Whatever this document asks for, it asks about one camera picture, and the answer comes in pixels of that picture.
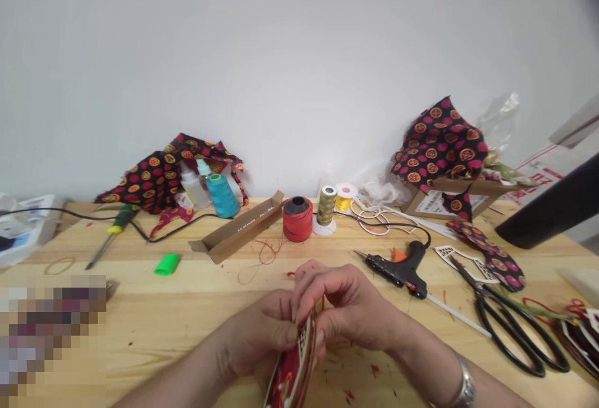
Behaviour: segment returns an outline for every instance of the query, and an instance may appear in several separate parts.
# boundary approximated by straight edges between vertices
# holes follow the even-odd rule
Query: patterned fabric cutout
[[[470,195],[468,194],[470,187],[471,185],[466,188],[464,193],[458,195],[448,195],[445,193],[441,195],[443,207],[449,213],[453,213],[466,221],[472,219],[472,205],[470,204]]]
[[[212,144],[185,134],[179,134],[164,151],[150,154],[127,171],[120,184],[100,194],[95,202],[131,203],[153,215],[177,208],[175,195],[182,188],[179,163],[184,160],[189,168],[197,171],[197,158],[205,159],[210,168],[219,174],[230,164],[231,175],[243,195],[243,204],[249,204],[248,195],[237,175],[237,170],[243,171],[243,161],[227,151],[222,142]]]
[[[401,176],[424,193],[437,177],[472,180],[480,175],[488,148],[482,132],[456,111],[449,96],[425,110],[406,132],[404,144],[395,156],[392,173]],[[450,213],[471,221],[470,198],[443,198]]]
[[[150,239],[154,238],[154,236],[158,233],[158,231],[160,231],[165,225],[171,223],[172,221],[181,219],[181,220],[185,221],[186,223],[188,223],[189,221],[191,221],[193,219],[193,213],[194,213],[193,209],[187,210],[181,206],[176,206],[175,208],[172,208],[170,210],[164,210],[160,214],[160,221],[158,221],[158,224],[156,224],[156,227],[154,227],[152,229],[152,232],[150,234]]]
[[[486,267],[511,292],[521,291],[526,278],[514,259],[501,247],[490,241],[479,229],[463,221],[449,221],[447,226],[459,236],[469,240],[485,256]]]

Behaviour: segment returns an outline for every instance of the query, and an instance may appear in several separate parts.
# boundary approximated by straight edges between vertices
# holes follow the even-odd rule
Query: white plastic bottle
[[[208,196],[208,192],[205,192],[202,189],[198,175],[189,169],[183,161],[181,161],[180,164],[181,185],[183,185],[187,195],[197,208],[208,207],[210,205],[210,197]]]
[[[196,163],[198,164],[198,171],[200,172],[200,185],[202,186],[204,191],[206,191],[206,194],[208,194],[210,202],[212,202],[212,197],[210,196],[210,192],[208,191],[208,185],[206,184],[206,181],[210,178],[211,175],[214,174],[214,172],[210,169],[208,164],[204,162],[204,160],[202,160],[201,158],[198,158],[196,160]]]

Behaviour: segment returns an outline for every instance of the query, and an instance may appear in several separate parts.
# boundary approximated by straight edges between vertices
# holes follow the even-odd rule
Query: person's left hand
[[[266,377],[279,352],[298,343],[298,327],[291,322],[293,293],[277,289],[233,315],[214,334],[223,344],[221,366],[229,380],[251,374]]]

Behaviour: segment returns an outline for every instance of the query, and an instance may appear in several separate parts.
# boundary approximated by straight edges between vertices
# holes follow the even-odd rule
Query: silver bracelet
[[[456,353],[457,360],[460,362],[462,368],[462,387],[457,396],[449,402],[447,405],[437,406],[431,404],[433,408],[469,408],[474,404],[474,396],[476,396],[476,388],[474,387],[474,380],[472,375],[466,366],[465,361],[462,357]]]

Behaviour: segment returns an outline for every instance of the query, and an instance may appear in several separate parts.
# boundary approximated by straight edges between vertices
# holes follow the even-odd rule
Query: red thread spool
[[[312,233],[312,203],[301,196],[283,205],[283,233],[294,243],[306,241]]]

